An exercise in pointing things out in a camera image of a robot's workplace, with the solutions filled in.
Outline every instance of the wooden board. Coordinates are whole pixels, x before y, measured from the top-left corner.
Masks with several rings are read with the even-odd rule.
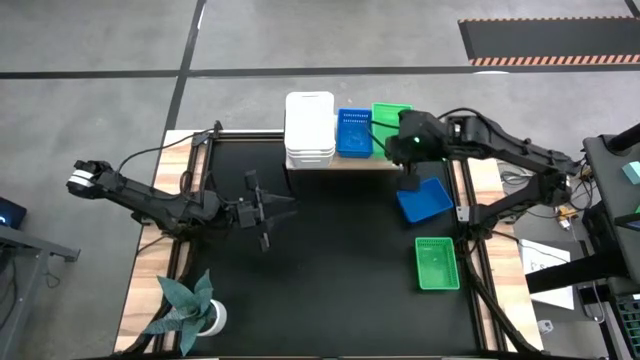
[[[192,133],[193,130],[168,131],[164,144],[169,144]],[[191,141],[187,140],[162,151],[154,181],[156,188],[168,193],[179,191],[178,184],[182,172],[187,167],[190,144]],[[197,168],[201,169],[202,156],[199,156],[199,160]],[[489,204],[504,196],[495,160],[469,160],[469,166],[476,200],[479,203]],[[387,161],[379,160],[336,158],[331,167],[333,169],[391,169],[393,165]],[[461,200],[466,201],[459,164],[455,165],[455,168]],[[501,225],[497,230],[513,233],[511,226]],[[142,232],[140,247],[159,236],[160,233],[155,226],[146,227]],[[124,350],[131,345],[158,310],[162,300],[162,291],[156,280],[156,275],[166,276],[170,251],[171,240],[165,239],[145,249],[136,258],[114,351]],[[538,333],[517,245],[513,240],[496,236],[487,242],[487,251],[500,306],[522,335],[533,346],[542,349],[542,340]],[[495,349],[491,316],[484,304],[481,304],[481,314],[487,342],[490,349]],[[169,344],[171,341],[165,342],[165,346],[169,346]]]

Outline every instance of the white flower pot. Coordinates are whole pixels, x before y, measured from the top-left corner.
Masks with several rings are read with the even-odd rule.
[[[216,321],[207,330],[198,333],[198,336],[213,336],[222,331],[224,325],[227,323],[227,308],[218,301],[211,299],[211,304],[216,310]]]

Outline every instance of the potted plant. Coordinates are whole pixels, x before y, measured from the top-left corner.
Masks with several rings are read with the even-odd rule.
[[[185,356],[196,341],[196,336],[213,336],[224,328],[227,309],[221,302],[212,299],[213,286],[208,269],[196,283],[193,292],[173,279],[158,276],[158,282],[173,309],[162,319],[151,322],[143,333],[156,335],[182,331],[180,350]]]

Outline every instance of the black floor mat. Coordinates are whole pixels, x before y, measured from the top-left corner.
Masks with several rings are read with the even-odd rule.
[[[640,60],[640,20],[632,17],[465,19],[473,65],[624,64]]]
[[[282,143],[223,143],[213,170],[220,193],[247,196],[244,172],[287,194]],[[448,182],[443,163],[420,168]],[[294,171],[299,213],[262,253],[255,233],[198,246],[187,283],[211,270],[229,313],[194,355],[464,355],[477,351],[469,292],[419,291],[413,243],[455,236],[453,212],[409,227],[395,200],[396,171]]]

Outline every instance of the blue tray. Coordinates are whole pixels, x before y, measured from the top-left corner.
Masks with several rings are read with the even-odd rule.
[[[438,178],[423,180],[418,191],[400,190],[396,196],[405,217],[412,224],[453,207],[449,194]]]
[[[368,158],[373,153],[371,110],[339,109],[336,150],[342,157]]]

